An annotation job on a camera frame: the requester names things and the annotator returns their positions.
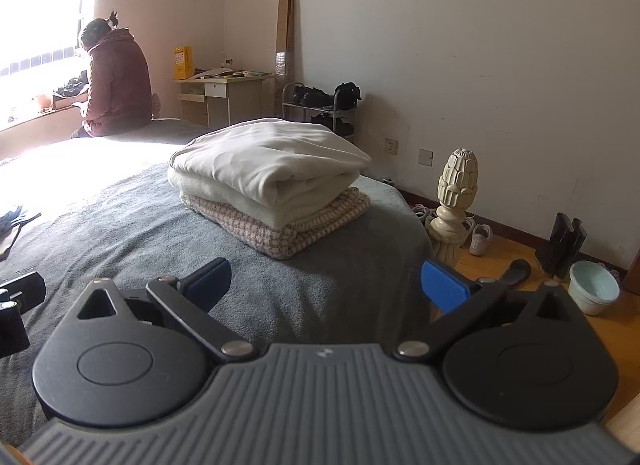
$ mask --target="desk drawer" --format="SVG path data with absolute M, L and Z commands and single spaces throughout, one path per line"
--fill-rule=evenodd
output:
M 226 98 L 226 84 L 220 84 L 219 82 L 204 84 L 204 94 L 207 96 Z
M 178 99 L 188 102 L 204 102 L 204 95 L 195 95 L 194 93 L 178 93 Z

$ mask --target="white bowl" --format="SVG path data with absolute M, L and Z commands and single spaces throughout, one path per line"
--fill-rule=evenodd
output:
M 569 295 L 587 315 L 597 315 L 620 295 L 620 286 L 606 268 L 577 261 L 569 269 Z

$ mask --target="hair bun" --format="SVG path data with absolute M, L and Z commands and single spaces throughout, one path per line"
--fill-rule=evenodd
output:
M 111 24 L 114 28 L 116 28 L 116 26 L 118 25 L 118 12 L 116 12 L 115 10 L 113 10 L 111 12 L 111 15 L 109 16 L 109 18 L 107 19 L 108 23 Z

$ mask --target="window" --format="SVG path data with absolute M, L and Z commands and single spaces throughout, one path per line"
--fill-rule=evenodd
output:
M 0 129 L 32 118 L 34 96 L 50 95 L 88 66 L 78 44 L 83 0 L 1 1 Z

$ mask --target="electrical outlet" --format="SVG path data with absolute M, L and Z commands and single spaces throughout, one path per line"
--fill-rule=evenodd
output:
M 398 154 L 398 140 L 385 138 L 385 152 L 388 154 Z
M 433 165 L 433 151 L 420 149 L 418 151 L 418 163 L 420 165 L 428 165 L 429 167 Z

